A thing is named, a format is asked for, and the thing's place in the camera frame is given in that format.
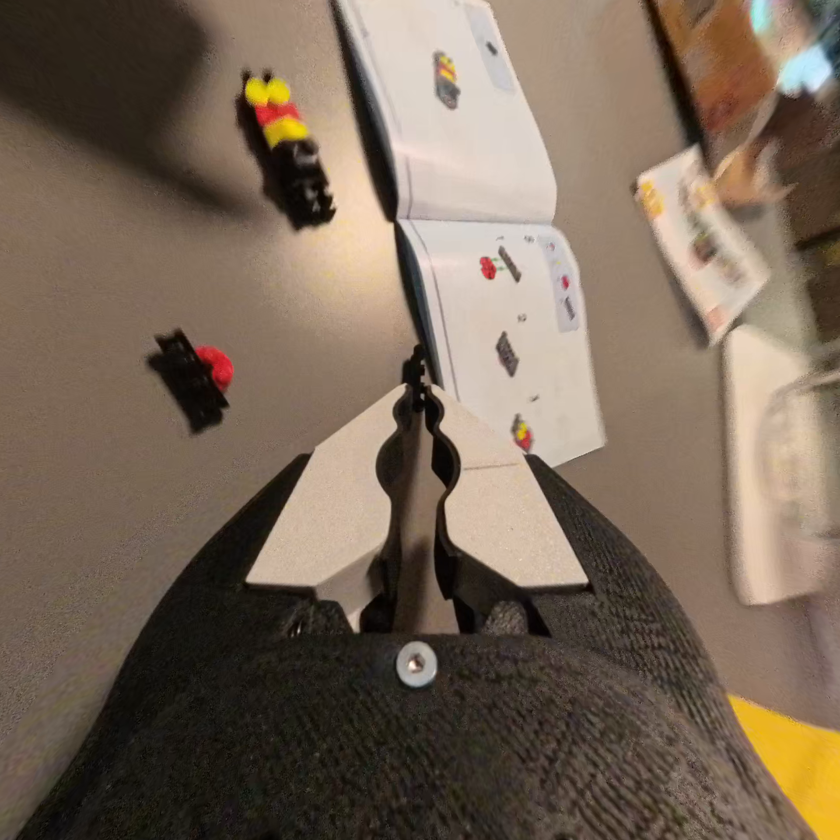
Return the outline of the black long lego plate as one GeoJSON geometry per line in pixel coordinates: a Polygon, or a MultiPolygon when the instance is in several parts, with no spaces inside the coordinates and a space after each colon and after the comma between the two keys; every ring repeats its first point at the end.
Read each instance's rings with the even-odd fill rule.
{"type": "Polygon", "coordinates": [[[186,334],[175,329],[155,335],[154,341],[157,350],[147,357],[147,364],[181,409],[191,434],[221,424],[228,399],[214,385],[186,334]]]}
{"type": "Polygon", "coordinates": [[[421,343],[414,346],[412,354],[402,365],[402,383],[406,385],[411,396],[412,410],[420,413],[426,402],[426,354],[421,343]]]}

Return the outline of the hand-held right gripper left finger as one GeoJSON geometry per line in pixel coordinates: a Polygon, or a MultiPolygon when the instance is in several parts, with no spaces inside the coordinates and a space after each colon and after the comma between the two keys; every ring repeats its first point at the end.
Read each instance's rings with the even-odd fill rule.
{"type": "Polygon", "coordinates": [[[396,591],[412,388],[399,385],[315,447],[245,582],[335,602],[351,628],[396,591]]]}

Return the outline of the colourful printed leaflet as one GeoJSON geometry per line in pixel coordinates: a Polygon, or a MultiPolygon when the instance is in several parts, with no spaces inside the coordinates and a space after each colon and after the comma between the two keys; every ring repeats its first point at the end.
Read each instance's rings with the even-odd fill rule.
{"type": "Polygon", "coordinates": [[[711,347],[770,281],[770,268],[723,205],[698,143],[642,173],[635,197],[711,347]]]}

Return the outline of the wooden book stand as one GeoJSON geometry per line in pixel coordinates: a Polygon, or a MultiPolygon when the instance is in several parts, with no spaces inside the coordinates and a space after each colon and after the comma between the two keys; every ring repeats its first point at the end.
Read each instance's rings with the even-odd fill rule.
{"type": "Polygon", "coordinates": [[[838,583],[838,370],[749,325],[723,353],[731,580],[766,606],[838,583]]]}

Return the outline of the black red yellow lego assembly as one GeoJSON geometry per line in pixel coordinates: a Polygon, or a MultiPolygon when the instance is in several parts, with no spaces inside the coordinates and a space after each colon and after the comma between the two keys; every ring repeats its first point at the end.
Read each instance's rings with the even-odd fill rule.
{"type": "Polygon", "coordinates": [[[238,124],[263,175],[266,194],[295,229],[332,222],[337,212],[319,142],[289,84],[271,70],[246,69],[237,99],[238,124]]]}

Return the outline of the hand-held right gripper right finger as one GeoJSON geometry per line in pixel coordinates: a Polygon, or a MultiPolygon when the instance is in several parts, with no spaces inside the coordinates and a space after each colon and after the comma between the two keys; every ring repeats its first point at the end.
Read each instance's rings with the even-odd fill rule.
{"type": "Polygon", "coordinates": [[[547,633],[534,600],[591,584],[528,457],[437,385],[426,389],[425,419],[443,487],[434,568],[458,630],[477,633],[497,604],[513,603],[527,631],[547,633]]]}

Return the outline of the yellow cardboard toy box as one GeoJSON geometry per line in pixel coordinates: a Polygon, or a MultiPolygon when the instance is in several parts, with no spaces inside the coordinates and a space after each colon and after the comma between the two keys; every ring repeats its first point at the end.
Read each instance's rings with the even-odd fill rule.
{"type": "Polygon", "coordinates": [[[723,203],[786,203],[801,248],[837,238],[839,2],[646,6],[723,203]]]}

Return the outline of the yellow plastic bin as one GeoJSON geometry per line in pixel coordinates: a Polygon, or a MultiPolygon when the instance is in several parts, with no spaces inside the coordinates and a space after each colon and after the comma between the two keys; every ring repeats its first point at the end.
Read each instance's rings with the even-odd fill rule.
{"type": "Polygon", "coordinates": [[[839,733],[740,698],[731,706],[756,753],[821,839],[839,838],[839,733]]]}

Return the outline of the instruction booklet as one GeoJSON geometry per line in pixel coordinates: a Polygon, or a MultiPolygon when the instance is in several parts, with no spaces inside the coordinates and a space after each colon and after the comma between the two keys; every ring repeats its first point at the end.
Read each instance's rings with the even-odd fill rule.
{"type": "Polygon", "coordinates": [[[486,2],[336,2],[436,383],[560,466],[606,443],[581,272],[486,2]]]}

